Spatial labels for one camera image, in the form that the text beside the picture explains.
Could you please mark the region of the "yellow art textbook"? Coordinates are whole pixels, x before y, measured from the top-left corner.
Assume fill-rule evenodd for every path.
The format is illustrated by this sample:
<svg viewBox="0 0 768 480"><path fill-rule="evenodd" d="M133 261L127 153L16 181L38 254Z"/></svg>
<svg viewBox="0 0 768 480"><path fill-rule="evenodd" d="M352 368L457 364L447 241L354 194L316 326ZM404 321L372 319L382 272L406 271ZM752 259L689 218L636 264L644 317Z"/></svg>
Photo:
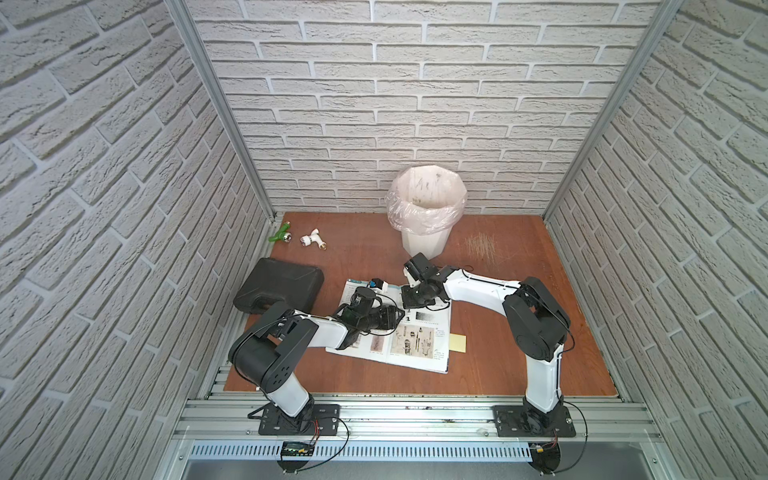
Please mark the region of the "yellow art textbook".
<svg viewBox="0 0 768 480"><path fill-rule="evenodd" d="M331 354L445 374L448 371L450 309L437 307L407 310L392 331L360 335L344 350L325 348Z"/></svg>

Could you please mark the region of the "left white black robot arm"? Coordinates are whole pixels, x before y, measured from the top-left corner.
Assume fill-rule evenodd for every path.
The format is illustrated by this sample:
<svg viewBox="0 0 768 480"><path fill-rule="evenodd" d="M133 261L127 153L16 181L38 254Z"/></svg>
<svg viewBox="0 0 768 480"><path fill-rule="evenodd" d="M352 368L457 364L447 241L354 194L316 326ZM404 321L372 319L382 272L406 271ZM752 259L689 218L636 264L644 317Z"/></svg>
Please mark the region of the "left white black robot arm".
<svg viewBox="0 0 768 480"><path fill-rule="evenodd" d="M279 301L231 346L228 360L244 380L259 387L283 415L298 418L312 400L295 369L310 348L345 350L362 335L387 336L406 311L369 287L325 317L310 315Z"/></svg>

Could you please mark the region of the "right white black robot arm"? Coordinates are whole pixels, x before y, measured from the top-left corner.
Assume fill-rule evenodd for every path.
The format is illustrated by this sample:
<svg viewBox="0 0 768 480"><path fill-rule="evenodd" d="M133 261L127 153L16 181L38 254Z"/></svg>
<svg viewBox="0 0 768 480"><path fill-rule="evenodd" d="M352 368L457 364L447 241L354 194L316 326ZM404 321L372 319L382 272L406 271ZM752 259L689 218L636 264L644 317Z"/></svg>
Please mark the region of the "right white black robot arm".
<svg viewBox="0 0 768 480"><path fill-rule="evenodd" d="M444 266L419 253L404 265L409 281L401 288L406 310L466 302L506 317L517 347L526 356L525 406L541 415L562 404L561 363L570 319L536 277L500 280Z"/></svg>

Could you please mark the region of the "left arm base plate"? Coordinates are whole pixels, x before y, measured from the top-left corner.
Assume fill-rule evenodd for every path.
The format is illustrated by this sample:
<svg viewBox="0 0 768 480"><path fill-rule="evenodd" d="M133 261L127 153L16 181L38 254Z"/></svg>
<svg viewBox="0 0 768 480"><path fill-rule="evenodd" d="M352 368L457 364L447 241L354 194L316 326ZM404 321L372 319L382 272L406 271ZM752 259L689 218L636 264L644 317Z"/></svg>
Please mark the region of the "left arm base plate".
<svg viewBox="0 0 768 480"><path fill-rule="evenodd" d="M335 436L339 427L339 404L307 404L291 417L270 403L260 411L258 433L262 436Z"/></svg>

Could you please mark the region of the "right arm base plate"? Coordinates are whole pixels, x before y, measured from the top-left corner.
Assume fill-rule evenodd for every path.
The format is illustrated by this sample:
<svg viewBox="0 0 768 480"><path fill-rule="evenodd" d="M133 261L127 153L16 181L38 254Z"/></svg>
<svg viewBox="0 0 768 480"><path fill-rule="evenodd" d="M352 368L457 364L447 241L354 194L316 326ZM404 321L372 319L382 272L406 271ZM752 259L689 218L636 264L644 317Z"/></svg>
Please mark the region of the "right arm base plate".
<svg viewBox="0 0 768 480"><path fill-rule="evenodd" d="M570 412L556 405L547 413L533 406L496 405L491 408L493 423L500 438L574 438L576 430Z"/></svg>

